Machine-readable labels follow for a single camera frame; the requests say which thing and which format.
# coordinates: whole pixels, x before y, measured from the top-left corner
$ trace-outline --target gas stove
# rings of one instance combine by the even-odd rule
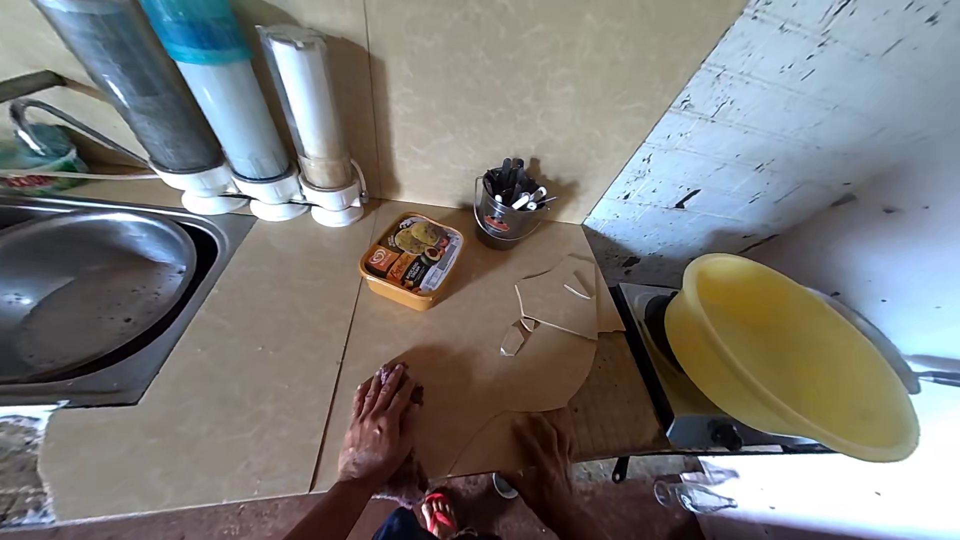
[[[621,283],[611,291],[636,367],[674,448],[700,454],[828,452],[816,441],[767,433],[738,422],[697,388],[666,338],[663,317],[677,289]]]

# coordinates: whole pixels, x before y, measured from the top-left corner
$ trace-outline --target utensil holder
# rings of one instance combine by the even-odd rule
[[[544,206],[536,210],[514,210],[497,203],[483,186],[483,177],[477,177],[473,199],[473,217],[477,223],[477,238],[495,250],[513,249],[521,240],[533,234],[550,210]]]

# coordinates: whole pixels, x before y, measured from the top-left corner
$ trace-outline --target person's left hand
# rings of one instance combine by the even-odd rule
[[[414,447],[414,423],[420,405],[410,401],[416,386],[404,378],[403,364],[384,366],[357,387],[353,419],[337,462],[339,481],[355,481],[371,491],[379,489]],[[381,383],[381,373],[390,376]]]

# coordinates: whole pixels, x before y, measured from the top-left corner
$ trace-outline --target yellow plastic basin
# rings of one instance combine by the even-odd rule
[[[833,308],[771,268],[697,258],[665,323],[694,384],[752,428],[868,461],[917,448],[917,415],[893,368]]]

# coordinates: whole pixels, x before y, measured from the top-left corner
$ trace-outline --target stove burner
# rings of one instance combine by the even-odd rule
[[[643,310],[643,322],[646,323],[647,330],[650,331],[650,337],[654,340],[657,349],[669,360],[673,367],[683,373],[684,368],[677,361],[673,349],[670,348],[670,342],[666,338],[666,323],[663,320],[666,315],[666,307],[675,296],[677,296],[676,292],[669,296],[662,294],[650,299],[646,309]]]

